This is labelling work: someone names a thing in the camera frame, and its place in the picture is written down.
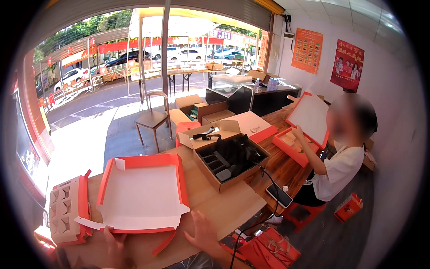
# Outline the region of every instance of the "orange stool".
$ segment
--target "orange stool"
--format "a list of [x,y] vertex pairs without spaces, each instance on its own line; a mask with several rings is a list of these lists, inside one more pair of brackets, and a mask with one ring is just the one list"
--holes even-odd
[[295,202],[291,202],[290,206],[288,206],[284,210],[284,212],[282,212],[282,215],[287,220],[289,220],[292,223],[294,223],[294,225],[296,226],[296,228],[294,229],[295,233],[298,233],[303,227],[305,227],[306,225],[308,225],[326,207],[326,204],[323,204],[322,206],[319,206],[319,207],[308,207],[308,206],[305,206],[305,205],[300,205],[300,206],[303,206],[310,213],[310,215],[305,220],[300,221],[300,220],[298,220],[295,217],[293,217],[293,216],[290,215],[290,212],[293,211],[298,205],[299,204],[297,204]]
[[[191,130],[197,127],[202,126],[200,122],[180,122],[176,126],[176,133],[182,133],[186,130]],[[179,143],[178,138],[176,138],[176,147],[179,147],[181,143]]]

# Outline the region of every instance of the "gray chair seat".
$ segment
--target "gray chair seat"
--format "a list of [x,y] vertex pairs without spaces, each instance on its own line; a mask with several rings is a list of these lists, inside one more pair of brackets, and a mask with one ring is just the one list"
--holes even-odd
[[161,124],[167,117],[168,115],[166,113],[150,111],[143,113],[137,120],[135,120],[135,123],[153,129],[157,125]]

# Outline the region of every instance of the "red poster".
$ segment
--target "red poster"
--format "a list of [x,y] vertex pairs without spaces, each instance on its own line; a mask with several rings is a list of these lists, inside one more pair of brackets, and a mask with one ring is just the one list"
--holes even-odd
[[316,75],[323,49],[323,37],[322,33],[297,28],[291,66]]
[[363,70],[364,50],[338,39],[335,64],[330,79],[336,85],[357,92]]

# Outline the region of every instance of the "ceiling tile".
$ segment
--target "ceiling tile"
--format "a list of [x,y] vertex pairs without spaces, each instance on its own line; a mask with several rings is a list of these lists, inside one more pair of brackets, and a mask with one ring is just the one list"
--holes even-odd
[[372,31],[370,31],[370,30],[368,30],[368,29],[366,29],[360,25],[357,25],[355,23],[353,24],[352,27],[353,27],[354,32],[361,34],[362,36],[370,39],[372,42],[375,40],[376,33],[372,32]]
[[369,17],[366,17],[358,12],[351,11],[352,14],[352,22],[355,24],[358,24],[360,26],[363,26],[364,28],[371,30],[372,32],[376,33],[378,30],[378,22],[375,22]]
[[376,22],[381,18],[381,8],[366,0],[350,0],[351,10],[357,11]]
[[323,3],[322,5],[326,9],[327,14],[352,22],[350,9],[328,3]]
[[349,0],[321,0],[323,3],[329,3],[337,6],[349,8]]
[[327,14],[322,14],[319,12],[307,11],[306,12],[311,19],[330,22],[330,18]]
[[400,43],[405,42],[406,37],[403,34],[399,34],[398,32],[394,31],[391,28],[387,28],[380,24],[378,26],[378,31],[376,32],[377,35],[386,38],[387,40],[393,42],[393,43]]
[[307,16],[308,14],[304,10],[287,9],[286,12],[291,16]]
[[379,46],[381,46],[386,51],[388,51],[389,53],[393,53],[399,48],[398,44],[393,43],[390,40],[388,40],[387,38],[384,38],[380,35],[376,35],[374,42],[376,44],[378,44]]
[[394,31],[403,34],[402,26],[393,13],[382,10],[380,24],[383,24],[385,27],[393,29]]
[[330,21],[332,22],[333,25],[346,27],[351,31],[353,30],[352,29],[352,22],[346,21],[344,19],[341,19],[341,18],[335,17],[335,16],[329,16],[329,18],[330,18]]
[[312,11],[312,12],[319,12],[319,13],[327,14],[326,10],[324,9],[323,4],[321,2],[308,1],[308,0],[298,0],[297,2],[306,11]]
[[382,7],[382,0],[367,0],[368,2],[371,2],[377,7]]
[[284,9],[303,9],[296,0],[275,0]]

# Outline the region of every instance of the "wooden tabletop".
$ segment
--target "wooden tabletop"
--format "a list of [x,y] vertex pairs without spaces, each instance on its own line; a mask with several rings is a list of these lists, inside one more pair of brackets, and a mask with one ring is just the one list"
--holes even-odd
[[[193,160],[193,150],[190,148],[180,146],[163,153],[177,153],[181,157],[190,209],[199,210],[208,216],[214,223],[219,240],[237,229],[265,206],[264,199],[243,181],[218,194],[196,166]],[[100,223],[103,222],[103,219],[95,205],[102,177],[103,174],[100,174],[88,179],[91,219]],[[182,215],[174,238],[155,257],[152,256],[152,250],[165,241],[171,232],[127,235],[126,257],[131,258],[137,268],[146,269],[160,269],[181,262],[199,252],[186,241],[184,231],[194,235],[194,223],[189,213]],[[93,236],[89,236],[86,243],[66,246],[64,249],[72,268],[79,265],[107,267],[107,247],[103,233],[98,230],[93,230]]]
[[[268,123],[275,125],[278,133],[291,127],[282,119],[281,111],[282,109],[261,117]],[[270,159],[266,165],[266,171],[279,187],[282,188],[283,186],[288,186],[287,193],[291,197],[294,197],[309,176],[312,171],[312,167],[309,164],[305,168],[301,167],[295,160],[275,146],[275,144],[272,143],[274,136],[275,135],[272,135],[258,143],[270,153]],[[270,184],[272,184],[272,182],[267,175],[264,175],[264,177],[257,175],[248,183],[248,185],[251,186],[257,194],[266,200],[266,206],[273,212],[275,210],[276,201],[266,192],[266,188]],[[281,214],[283,211],[284,208],[278,206],[277,213]]]

